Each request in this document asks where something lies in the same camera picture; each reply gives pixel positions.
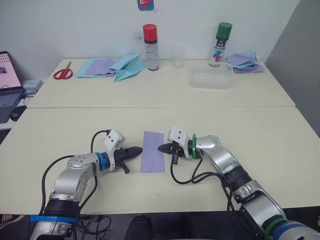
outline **green cap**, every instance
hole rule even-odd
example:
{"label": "green cap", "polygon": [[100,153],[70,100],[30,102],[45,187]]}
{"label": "green cap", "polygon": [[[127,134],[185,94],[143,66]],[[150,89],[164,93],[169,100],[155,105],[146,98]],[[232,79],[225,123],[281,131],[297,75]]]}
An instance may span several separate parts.
{"label": "green cap", "polygon": [[216,32],[216,38],[229,39],[232,24],[228,22],[220,22],[218,31]]}

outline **red spray can cap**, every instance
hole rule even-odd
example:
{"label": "red spray can cap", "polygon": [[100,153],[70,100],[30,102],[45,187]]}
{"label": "red spray can cap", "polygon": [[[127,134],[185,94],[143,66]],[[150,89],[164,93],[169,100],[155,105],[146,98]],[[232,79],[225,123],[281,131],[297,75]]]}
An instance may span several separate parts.
{"label": "red spray can cap", "polygon": [[143,37],[145,41],[157,41],[157,26],[154,24],[143,25]]}

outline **laptop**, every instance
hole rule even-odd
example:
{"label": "laptop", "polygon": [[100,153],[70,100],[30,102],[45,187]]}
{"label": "laptop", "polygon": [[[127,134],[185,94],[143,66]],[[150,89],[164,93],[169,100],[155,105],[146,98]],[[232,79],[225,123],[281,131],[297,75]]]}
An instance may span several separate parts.
{"label": "laptop", "polygon": [[9,53],[0,51],[0,124],[8,121],[10,112],[24,94],[25,90],[17,77]]}

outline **laptop keyboard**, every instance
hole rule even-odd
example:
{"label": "laptop keyboard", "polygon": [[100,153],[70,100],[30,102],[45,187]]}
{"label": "laptop keyboard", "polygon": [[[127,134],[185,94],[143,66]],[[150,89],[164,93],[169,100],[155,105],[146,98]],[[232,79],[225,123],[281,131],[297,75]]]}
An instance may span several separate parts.
{"label": "laptop keyboard", "polygon": [[19,97],[19,94],[0,96],[0,108],[11,107],[15,103],[18,97]]}

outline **blue band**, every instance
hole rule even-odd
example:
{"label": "blue band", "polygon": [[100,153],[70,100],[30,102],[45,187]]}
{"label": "blue band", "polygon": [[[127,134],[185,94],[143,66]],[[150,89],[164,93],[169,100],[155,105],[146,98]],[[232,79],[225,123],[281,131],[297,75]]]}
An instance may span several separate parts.
{"label": "blue band", "polygon": [[39,215],[31,215],[30,222],[63,222],[63,223],[73,223],[77,222],[76,218],[73,217],[63,217],[63,216],[39,216]]}
{"label": "blue band", "polygon": [[99,162],[100,162],[100,166],[101,166],[101,171],[106,169],[106,163],[107,161],[104,159],[104,157],[102,156],[102,154],[100,152],[96,152],[95,153],[98,158],[99,158]]}
{"label": "blue band", "polygon": [[287,221],[286,223],[280,225],[275,229],[273,234],[273,240],[278,240],[285,231],[298,227],[309,228],[308,226],[297,221]]}

